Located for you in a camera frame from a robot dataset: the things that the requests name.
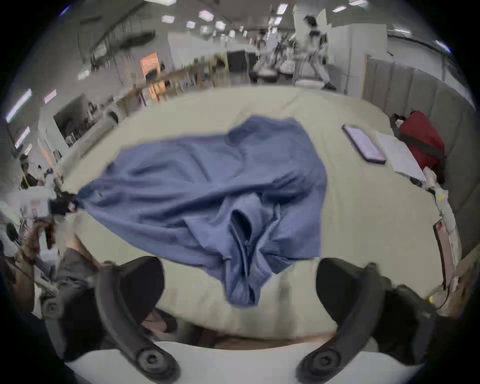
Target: smartphone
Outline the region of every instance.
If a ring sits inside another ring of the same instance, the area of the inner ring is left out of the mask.
[[[343,131],[350,139],[350,142],[361,154],[361,156],[370,163],[385,164],[386,158],[382,150],[370,140],[370,137],[358,127],[349,125],[342,126]]]

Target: paper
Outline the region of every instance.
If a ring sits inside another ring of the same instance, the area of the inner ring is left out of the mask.
[[[427,179],[407,145],[394,136],[376,132],[378,143],[383,148],[395,172],[422,182]]]

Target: orange sign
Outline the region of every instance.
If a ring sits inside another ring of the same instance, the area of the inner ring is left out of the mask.
[[[143,59],[140,59],[140,66],[142,67],[142,72],[144,74],[144,77],[147,73],[149,73],[152,69],[155,69],[155,68],[158,74],[160,75],[160,64],[158,62],[158,57],[156,55],[156,52],[152,53],[151,55],[145,56]],[[148,88],[148,90],[150,91],[150,96],[152,97],[152,100],[156,101],[157,98],[156,98],[154,85]]]

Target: red bag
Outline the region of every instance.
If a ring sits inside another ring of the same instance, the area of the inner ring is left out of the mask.
[[[394,129],[395,136],[405,142],[413,154],[413,157],[423,170],[425,167],[432,169],[437,175],[438,182],[444,180],[444,142],[430,124],[426,116],[415,111],[400,125],[400,129]]]

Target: beige tablecloth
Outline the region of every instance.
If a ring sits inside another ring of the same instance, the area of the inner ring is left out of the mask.
[[[343,124],[392,134],[388,117],[372,104],[343,95],[291,86],[214,89],[149,107],[127,118],[88,153],[64,183],[76,192],[100,174],[120,148],[182,134],[226,132],[252,114],[294,117],[310,135],[327,170],[321,256],[365,266],[421,296],[442,282],[432,226],[439,214],[432,196],[395,173],[366,163],[341,130]],[[75,230],[99,261],[118,264],[147,253],[82,212]],[[235,308],[219,281],[203,270],[162,260],[165,291],[158,307],[187,321],[251,337],[303,337],[336,328],[315,292],[318,259],[299,261],[262,288],[258,306]]]

